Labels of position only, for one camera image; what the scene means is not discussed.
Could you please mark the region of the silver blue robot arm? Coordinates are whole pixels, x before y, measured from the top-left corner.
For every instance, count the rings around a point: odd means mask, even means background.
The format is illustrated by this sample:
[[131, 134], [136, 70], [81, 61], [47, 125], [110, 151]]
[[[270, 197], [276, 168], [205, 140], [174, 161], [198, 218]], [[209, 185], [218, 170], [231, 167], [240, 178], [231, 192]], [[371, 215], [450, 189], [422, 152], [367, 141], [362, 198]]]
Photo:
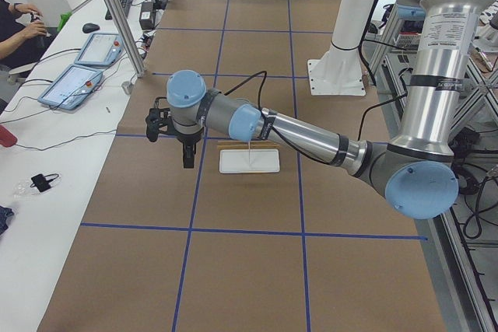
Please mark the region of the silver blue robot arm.
[[193, 164], [205, 128], [241, 142], [268, 139], [288, 145], [315, 162], [345, 169], [403, 215], [433, 218], [458, 196], [451, 170], [454, 154], [448, 145], [451, 122], [478, 18], [494, 1], [400, 0], [422, 7], [425, 20], [401, 126], [386, 145], [353, 141], [260, 104], [230, 98], [208, 88], [190, 70], [168, 79], [169, 107], [158, 119], [148, 119], [148, 130], [175, 135], [184, 146], [187, 167]]

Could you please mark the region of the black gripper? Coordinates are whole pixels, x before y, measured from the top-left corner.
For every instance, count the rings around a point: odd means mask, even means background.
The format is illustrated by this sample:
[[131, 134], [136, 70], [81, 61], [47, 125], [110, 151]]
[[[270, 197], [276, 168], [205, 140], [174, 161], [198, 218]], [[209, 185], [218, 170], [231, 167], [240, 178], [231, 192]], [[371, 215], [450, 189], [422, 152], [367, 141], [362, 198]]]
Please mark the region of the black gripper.
[[191, 134], [176, 131], [175, 136], [183, 146], [183, 167], [185, 169], [193, 169], [195, 167], [196, 145], [202, 138], [202, 130]]

